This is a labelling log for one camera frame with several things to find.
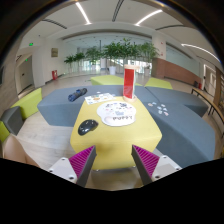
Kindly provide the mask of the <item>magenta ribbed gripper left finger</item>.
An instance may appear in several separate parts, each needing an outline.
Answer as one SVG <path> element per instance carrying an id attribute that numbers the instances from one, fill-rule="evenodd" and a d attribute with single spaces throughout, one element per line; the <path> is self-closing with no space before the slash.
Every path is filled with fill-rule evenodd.
<path id="1" fill-rule="evenodd" d="M 70 158 L 60 158 L 49 168 L 49 172 L 84 187 L 95 158 L 96 147 L 91 146 Z"/>

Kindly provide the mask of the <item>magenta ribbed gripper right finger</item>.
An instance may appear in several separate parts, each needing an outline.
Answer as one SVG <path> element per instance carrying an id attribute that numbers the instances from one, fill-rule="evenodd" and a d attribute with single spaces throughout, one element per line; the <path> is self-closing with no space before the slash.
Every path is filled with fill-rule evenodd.
<path id="1" fill-rule="evenodd" d="M 158 156 L 139 146 L 132 146 L 131 153 L 143 185 L 150 184 L 181 170 L 181 167 L 167 155 Z"/>

